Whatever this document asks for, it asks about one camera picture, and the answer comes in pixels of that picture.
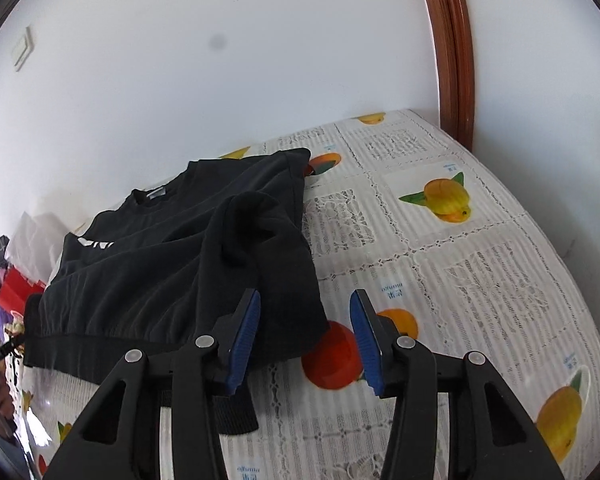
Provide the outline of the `black sweatshirt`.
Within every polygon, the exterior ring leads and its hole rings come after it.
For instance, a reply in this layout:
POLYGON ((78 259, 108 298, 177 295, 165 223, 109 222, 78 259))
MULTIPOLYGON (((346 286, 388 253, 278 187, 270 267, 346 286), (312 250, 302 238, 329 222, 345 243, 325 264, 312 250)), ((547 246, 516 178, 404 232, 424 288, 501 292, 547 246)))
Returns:
POLYGON ((191 162, 64 239, 56 276, 24 310, 24 362, 100 384, 125 352, 172 351, 261 300, 248 365, 298 358, 328 330, 303 236, 306 148, 191 162))

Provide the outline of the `red paper shopping bag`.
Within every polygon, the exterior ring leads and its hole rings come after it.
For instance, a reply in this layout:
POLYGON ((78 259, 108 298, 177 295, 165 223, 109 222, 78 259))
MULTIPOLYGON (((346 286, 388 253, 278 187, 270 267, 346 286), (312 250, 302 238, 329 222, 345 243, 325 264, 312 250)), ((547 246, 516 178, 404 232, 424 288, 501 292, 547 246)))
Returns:
POLYGON ((46 285, 43 282, 32 282, 11 266, 4 276, 0 289, 0 307, 7 313, 24 315, 26 303, 30 296, 42 294, 46 285))

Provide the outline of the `white Miniso paper bag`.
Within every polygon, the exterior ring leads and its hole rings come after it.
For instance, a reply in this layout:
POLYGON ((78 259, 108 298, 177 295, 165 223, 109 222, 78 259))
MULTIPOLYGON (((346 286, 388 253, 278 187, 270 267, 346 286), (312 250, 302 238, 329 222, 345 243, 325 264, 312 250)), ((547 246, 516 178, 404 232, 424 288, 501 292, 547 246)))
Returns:
POLYGON ((47 285, 59 269, 69 229, 56 214, 24 212, 6 248, 6 259, 31 282, 47 285))

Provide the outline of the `fruit print bed sheet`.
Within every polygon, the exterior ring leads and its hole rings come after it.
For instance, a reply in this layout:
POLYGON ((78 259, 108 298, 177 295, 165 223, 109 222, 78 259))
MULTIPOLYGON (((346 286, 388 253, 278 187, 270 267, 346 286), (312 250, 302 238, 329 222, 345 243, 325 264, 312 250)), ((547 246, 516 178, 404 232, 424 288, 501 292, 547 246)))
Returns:
POLYGON ((565 263, 511 192, 408 110, 302 130, 236 153, 310 154, 302 232, 329 331, 250 378, 257 430, 225 437, 233 479, 377 479, 394 404, 366 385, 349 318, 365 289, 399 332, 484 354, 567 479, 600 463, 600 334, 565 263))

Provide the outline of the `white wall switch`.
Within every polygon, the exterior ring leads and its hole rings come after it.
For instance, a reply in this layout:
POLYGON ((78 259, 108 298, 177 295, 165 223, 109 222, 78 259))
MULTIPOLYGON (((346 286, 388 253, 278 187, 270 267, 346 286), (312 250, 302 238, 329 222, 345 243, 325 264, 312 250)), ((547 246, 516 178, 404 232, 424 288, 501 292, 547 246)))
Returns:
POLYGON ((12 67, 16 72, 22 69, 23 64, 34 50, 34 42, 29 27, 26 27, 12 48, 12 67))

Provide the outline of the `brown wooden door frame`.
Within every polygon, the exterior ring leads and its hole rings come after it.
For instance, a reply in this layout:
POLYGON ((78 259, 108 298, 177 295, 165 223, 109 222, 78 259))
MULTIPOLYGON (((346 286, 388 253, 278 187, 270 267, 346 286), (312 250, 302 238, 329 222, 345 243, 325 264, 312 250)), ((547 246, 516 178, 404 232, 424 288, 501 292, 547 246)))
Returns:
POLYGON ((443 131, 467 148, 474 144, 475 60, 466 0, 425 0, 438 71, 443 131))

